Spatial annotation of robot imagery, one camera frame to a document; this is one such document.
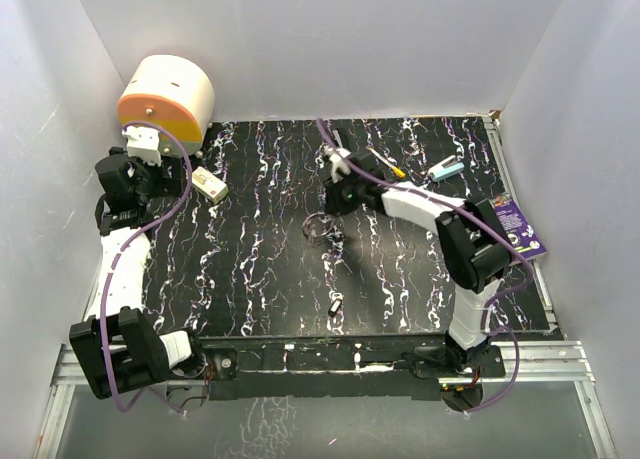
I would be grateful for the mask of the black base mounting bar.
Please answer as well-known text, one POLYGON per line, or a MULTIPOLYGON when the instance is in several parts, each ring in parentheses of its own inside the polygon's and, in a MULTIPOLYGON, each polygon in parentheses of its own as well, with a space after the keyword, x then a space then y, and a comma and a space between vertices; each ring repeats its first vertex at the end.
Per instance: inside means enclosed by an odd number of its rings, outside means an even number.
POLYGON ((172 385, 200 385, 211 401, 259 397, 410 397, 438 401, 446 388, 506 378, 496 344, 470 353, 438 333, 204 337, 196 368, 172 385))

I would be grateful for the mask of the light blue mini stapler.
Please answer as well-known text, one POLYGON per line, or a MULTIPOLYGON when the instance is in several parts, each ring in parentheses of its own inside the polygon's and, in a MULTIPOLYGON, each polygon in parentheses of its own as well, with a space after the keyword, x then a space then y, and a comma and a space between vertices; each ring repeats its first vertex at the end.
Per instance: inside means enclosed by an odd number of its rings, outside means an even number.
POLYGON ((461 173, 463 170, 464 164, 455 155, 451 155, 433 165, 427 174, 432 182, 442 182, 461 173))

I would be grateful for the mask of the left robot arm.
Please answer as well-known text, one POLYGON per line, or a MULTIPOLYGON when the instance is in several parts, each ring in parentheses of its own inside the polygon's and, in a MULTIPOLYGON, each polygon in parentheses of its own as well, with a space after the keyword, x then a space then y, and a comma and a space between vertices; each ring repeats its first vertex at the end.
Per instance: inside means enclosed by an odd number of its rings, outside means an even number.
POLYGON ((148 165, 113 147, 95 165, 103 194, 95 219, 102 262, 95 298, 69 341, 84 376, 99 399, 168 380, 200 375, 207 355, 185 329, 158 334, 142 311, 143 282, 152 232, 170 218, 149 210, 154 199, 182 199, 187 186, 183 162, 167 158, 148 165))

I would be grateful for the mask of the black car key fob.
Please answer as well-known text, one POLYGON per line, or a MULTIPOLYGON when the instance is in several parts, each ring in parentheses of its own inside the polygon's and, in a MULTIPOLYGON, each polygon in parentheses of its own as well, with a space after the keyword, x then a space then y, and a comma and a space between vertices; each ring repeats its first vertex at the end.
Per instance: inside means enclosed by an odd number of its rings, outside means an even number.
POLYGON ((335 292, 332 296, 331 296, 331 304, 328 310, 328 315, 330 317, 335 317, 340 309, 342 308, 342 304, 343 304, 343 295, 339 292, 335 292))

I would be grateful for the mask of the white pen yellow tip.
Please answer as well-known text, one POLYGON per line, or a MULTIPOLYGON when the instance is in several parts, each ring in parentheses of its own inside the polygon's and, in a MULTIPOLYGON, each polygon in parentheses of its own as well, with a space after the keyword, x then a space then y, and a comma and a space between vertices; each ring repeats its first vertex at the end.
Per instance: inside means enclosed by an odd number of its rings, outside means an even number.
POLYGON ((393 164, 389 159, 384 157, 382 154, 377 152, 374 148, 368 147, 367 150, 378 159, 383 165, 385 165, 393 175, 398 179, 405 179, 407 177, 406 173, 403 172, 399 167, 393 164))

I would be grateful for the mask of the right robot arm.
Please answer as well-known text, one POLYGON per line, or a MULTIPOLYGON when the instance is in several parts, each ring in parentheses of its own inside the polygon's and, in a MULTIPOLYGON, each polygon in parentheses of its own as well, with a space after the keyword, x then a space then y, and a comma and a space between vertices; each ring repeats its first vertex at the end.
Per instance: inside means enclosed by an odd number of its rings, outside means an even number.
POLYGON ((325 195, 325 212, 332 216, 364 205, 437 235, 455 300, 444 345, 432 362, 460 376, 471 374, 490 346, 489 312, 516 257, 491 202, 442 196, 410 181, 387 182, 345 164, 331 166, 325 195))

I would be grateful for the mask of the purple booklet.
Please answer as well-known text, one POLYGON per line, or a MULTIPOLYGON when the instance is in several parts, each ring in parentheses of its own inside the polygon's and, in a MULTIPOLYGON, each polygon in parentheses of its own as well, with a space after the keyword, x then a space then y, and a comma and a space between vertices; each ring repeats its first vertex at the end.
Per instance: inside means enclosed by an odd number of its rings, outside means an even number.
POLYGON ((533 260, 547 253, 546 247, 509 193, 493 197, 491 204, 511 245, 519 254, 527 260, 533 260))

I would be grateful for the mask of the metal keyring with clips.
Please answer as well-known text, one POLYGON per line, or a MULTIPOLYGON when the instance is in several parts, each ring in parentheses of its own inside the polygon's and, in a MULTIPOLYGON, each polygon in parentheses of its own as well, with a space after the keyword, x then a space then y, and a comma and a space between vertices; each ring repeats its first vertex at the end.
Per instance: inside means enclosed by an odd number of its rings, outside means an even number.
POLYGON ((336 235, 338 219, 324 212, 312 213, 304 219, 301 229, 309 244, 319 244, 336 235))

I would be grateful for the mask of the white cylindrical drawer box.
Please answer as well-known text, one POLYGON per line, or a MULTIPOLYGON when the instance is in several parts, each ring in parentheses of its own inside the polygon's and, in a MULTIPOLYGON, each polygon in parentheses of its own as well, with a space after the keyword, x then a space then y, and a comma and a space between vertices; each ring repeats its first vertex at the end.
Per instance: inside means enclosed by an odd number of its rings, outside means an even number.
POLYGON ((157 54, 142 59, 117 101, 116 112, 121 124, 153 123, 194 154, 202 147, 214 105, 212 82, 197 64, 157 54))

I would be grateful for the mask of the aluminium frame rail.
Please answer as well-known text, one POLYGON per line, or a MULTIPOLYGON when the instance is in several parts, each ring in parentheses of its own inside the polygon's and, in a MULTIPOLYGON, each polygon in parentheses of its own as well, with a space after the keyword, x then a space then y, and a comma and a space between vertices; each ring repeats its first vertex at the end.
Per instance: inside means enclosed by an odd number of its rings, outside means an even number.
MULTIPOLYGON (((62 345, 54 368, 49 397, 39 433, 34 458, 56 458, 60 450, 67 423, 71 417, 75 393, 81 388, 89 390, 88 383, 70 346, 62 345)), ((168 382, 154 386, 137 402, 157 397, 165 403, 170 415, 178 414, 185 419, 187 410, 194 409, 197 402, 207 398, 207 389, 202 379, 173 376, 168 382)))

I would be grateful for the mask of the small cream card box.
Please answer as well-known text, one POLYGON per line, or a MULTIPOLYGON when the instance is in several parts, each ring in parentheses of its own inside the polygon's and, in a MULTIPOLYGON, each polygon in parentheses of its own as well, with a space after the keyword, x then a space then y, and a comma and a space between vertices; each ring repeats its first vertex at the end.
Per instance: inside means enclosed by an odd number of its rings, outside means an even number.
POLYGON ((228 185, 224 181, 203 167, 198 167, 193 171, 192 185, 213 204, 220 203, 229 192, 228 185))

